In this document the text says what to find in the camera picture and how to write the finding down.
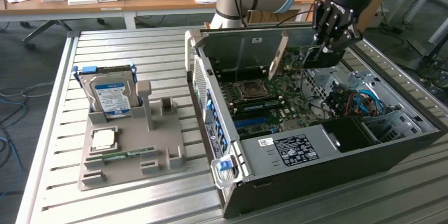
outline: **circuit board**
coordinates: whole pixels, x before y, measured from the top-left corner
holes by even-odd
[[[295,88],[291,76],[276,76],[271,81],[260,78],[224,82],[220,87],[242,139],[308,127],[320,118]],[[250,111],[242,111],[239,102],[250,103],[246,107]],[[259,108],[259,104],[275,102],[274,108]]]

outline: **aluminum workbench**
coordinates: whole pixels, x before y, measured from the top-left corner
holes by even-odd
[[[448,219],[448,138],[412,154],[390,171],[235,219],[223,219],[186,79],[184,33],[198,27],[87,31],[67,39],[18,223],[439,223]],[[448,123],[443,106],[367,41],[363,50],[410,95]],[[151,80],[150,99],[171,95],[188,169],[106,188],[76,186],[88,100],[72,66],[134,61]],[[364,66],[346,59],[355,70]]]

